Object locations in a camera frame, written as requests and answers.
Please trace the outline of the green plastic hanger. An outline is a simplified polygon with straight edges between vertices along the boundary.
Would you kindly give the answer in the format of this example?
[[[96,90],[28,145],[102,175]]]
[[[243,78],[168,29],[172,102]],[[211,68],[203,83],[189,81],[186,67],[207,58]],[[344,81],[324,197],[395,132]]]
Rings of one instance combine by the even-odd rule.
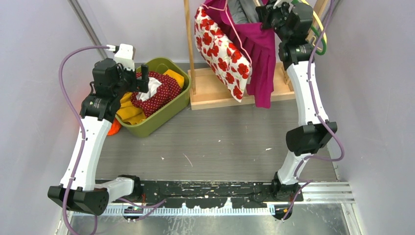
[[[293,0],[291,2],[291,4],[297,4],[297,3],[304,3],[304,4],[310,5],[312,7],[314,6],[314,5],[310,4],[308,0]],[[309,35],[307,36],[307,39],[313,46],[317,47],[316,54],[317,55],[324,55],[327,51],[327,47],[324,49],[324,51],[322,53],[319,52],[319,50],[318,50],[318,47],[319,48],[323,47],[322,37],[323,37],[324,32],[321,33],[318,26],[317,27],[311,26],[309,31],[310,32],[309,32]]]

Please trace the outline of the cream plastic hanger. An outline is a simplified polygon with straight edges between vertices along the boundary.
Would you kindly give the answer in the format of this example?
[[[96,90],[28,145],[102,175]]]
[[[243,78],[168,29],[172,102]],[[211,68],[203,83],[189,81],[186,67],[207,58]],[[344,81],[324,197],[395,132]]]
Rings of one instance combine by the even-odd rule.
[[[315,5],[313,6],[313,18],[314,19],[313,19],[312,26],[313,27],[318,26],[321,33],[324,30],[323,21],[322,21],[321,17],[324,13],[324,10],[326,9],[327,4],[328,4],[328,0],[318,0],[318,1],[316,1]],[[318,50],[321,53],[327,47],[327,35],[326,35],[326,33],[323,33],[322,44],[323,44],[322,48],[318,47]]]

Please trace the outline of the dark red polka-dot skirt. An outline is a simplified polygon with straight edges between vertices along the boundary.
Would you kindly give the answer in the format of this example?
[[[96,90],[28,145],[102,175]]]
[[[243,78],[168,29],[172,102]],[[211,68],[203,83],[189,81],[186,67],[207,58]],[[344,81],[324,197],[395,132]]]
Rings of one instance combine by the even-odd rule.
[[[147,118],[180,95],[184,87],[184,77],[173,70],[163,74],[150,71],[148,75],[149,91],[134,92],[131,96],[132,105],[142,109]]]

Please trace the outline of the yellow pleated skirt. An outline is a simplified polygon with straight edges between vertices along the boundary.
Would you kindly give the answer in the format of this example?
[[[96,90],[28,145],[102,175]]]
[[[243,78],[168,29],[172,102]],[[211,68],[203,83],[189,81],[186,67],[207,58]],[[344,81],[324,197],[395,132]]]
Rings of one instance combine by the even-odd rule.
[[[132,93],[126,93],[121,99],[121,107],[117,112],[118,117],[122,122],[130,125],[139,124],[147,117],[144,115],[142,109],[132,105],[131,102]]]

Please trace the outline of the magenta dress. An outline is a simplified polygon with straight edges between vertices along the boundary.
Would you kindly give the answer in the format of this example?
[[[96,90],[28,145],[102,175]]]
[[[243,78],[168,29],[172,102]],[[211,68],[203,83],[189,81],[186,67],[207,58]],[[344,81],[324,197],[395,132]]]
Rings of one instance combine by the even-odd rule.
[[[247,85],[248,95],[254,96],[258,108],[271,107],[271,94],[274,91],[274,71],[277,63],[275,34],[271,29],[261,30],[256,4],[264,0],[239,0],[231,10],[235,22],[241,24],[240,30],[247,36],[246,47],[253,60],[252,76]]]

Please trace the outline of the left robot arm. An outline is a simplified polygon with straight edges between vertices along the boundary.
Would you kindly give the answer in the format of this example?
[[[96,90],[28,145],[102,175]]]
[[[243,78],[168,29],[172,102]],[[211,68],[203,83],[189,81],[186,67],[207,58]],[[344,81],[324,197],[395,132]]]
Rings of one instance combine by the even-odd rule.
[[[50,186],[47,196],[57,205],[74,212],[101,215],[107,205],[121,197],[137,202],[143,195],[140,178],[119,175],[101,184],[95,182],[96,169],[105,138],[127,92],[148,86],[136,78],[133,59],[107,58],[95,63],[91,92],[83,100],[78,115],[78,139],[68,169],[58,186]]]

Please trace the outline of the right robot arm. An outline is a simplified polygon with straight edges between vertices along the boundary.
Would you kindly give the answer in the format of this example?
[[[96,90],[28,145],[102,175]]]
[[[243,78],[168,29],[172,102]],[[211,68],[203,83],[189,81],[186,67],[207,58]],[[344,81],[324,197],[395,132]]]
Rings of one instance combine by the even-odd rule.
[[[311,156],[329,142],[337,124],[329,121],[318,88],[310,87],[315,64],[307,36],[313,23],[313,8],[303,2],[291,6],[288,0],[270,0],[256,11],[261,28],[272,29],[281,40],[278,55],[296,97],[299,125],[286,133],[289,151],[270,186],[270,197],[291,201],[300,188],[297,176]]]

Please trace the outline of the green plastic bin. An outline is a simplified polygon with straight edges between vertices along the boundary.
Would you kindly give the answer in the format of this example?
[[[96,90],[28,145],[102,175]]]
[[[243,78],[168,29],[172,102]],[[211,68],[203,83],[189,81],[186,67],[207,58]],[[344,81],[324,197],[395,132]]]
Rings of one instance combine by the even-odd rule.
[[[158,73],[165,73],[167,70],[173,70],[174,72],[182,75],[184,77],[184,87],[180,95],[175,99],[170,101],[164,107],[159,109],[157,112],[152,114],[150,117],[146,118],[144,121],[139,124],[130,125],[124,123],[116,115],[117,120],[120,124],[125,127],[130,133],[136,137],[144,138],[149,136],[168,120],[174,117],[178,112],[183,110],[190,102],[190,87],[191,87],[191,78],[186,74],[179,66],[177,66],[173,61],[168,58],[158,57],[150,60],[146,63],[150,71],[155,71]]]

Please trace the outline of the orange object behind bin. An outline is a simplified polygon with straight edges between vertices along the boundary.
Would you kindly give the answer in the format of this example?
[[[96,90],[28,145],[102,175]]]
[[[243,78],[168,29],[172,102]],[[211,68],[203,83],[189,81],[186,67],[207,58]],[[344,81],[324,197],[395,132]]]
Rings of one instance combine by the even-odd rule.
[[[119,133],[119,131],[121,130],[122,125],[120,124],[120,122],[117,120],[117,118],[114,119],[107,135],[108,136],[113,136],[116,135],[117,133]]]

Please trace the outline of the wooden clothes rack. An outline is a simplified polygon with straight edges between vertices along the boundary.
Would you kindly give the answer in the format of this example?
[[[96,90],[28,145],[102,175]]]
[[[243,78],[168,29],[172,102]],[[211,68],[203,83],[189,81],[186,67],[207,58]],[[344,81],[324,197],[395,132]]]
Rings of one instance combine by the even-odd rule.
[[[188,35],[194,35],[194,27],[188,28],[187,33]],[[281,62],[278,55],[280,42],[280,38],[275,34],[277,63],[274,71],[274,91],[271,94],[271,102],[286,99],[296,100],[291,80],[287,72],[284,70],[283,63]],[[313,46],[312,52],[316,53],[316,50],[317,47]],[[194,110],[226,107],[248,103],[255,104],[254,96],[248,95],[247,93],[247,86],[242,102],[237,102],[226,89],[226,86],[218,80],[208,64],[206,69],[191,68],[189,70],[189,74],[192,78],[192,93],[190,100],[191,107]]]

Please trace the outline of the white red poppy garment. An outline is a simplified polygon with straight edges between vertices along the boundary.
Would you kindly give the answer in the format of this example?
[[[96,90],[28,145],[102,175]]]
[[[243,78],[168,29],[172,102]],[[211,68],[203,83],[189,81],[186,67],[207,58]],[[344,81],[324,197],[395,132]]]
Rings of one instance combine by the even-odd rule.
[[[194,37],[196,48],[231,96],[242,102],[252,75],[251,61],[207,13],[207,6],[196,11]]]

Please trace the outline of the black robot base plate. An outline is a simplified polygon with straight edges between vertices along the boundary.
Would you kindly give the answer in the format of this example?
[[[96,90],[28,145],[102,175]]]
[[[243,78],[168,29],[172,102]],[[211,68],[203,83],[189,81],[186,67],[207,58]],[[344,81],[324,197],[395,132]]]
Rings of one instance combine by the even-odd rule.
[[[282,185],[250,181],[142,181],[138,191],[127,195],[132,202],[154,205],[165,200],[163,207],[223,208],[230,201],[233,209],[264,208],[267,203],[302,201],[298,183]]]

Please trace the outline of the aluminium rail frame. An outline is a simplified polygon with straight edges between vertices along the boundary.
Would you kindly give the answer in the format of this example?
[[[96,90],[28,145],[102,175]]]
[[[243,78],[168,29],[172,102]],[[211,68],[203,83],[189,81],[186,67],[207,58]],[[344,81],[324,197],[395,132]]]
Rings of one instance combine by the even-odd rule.
[[[132,202],[128,199],[118,199],[110,202],[100,216],[122,216],[127,221],[137,221],[143,216],[242,216],[242,215],[271,215],[277,220],[288,220],[296,205],[340,204],[345,216],[346,225],[352,235],[361,234],[361,228],[355,215],[355,202],[349,183],[347,182],[299,182],[302,201],[293,200],[291,203],[267,203],[264,208],[233,209],[230,201],[223,208],[165,208],[162,200],[154,205],[144,202]]]

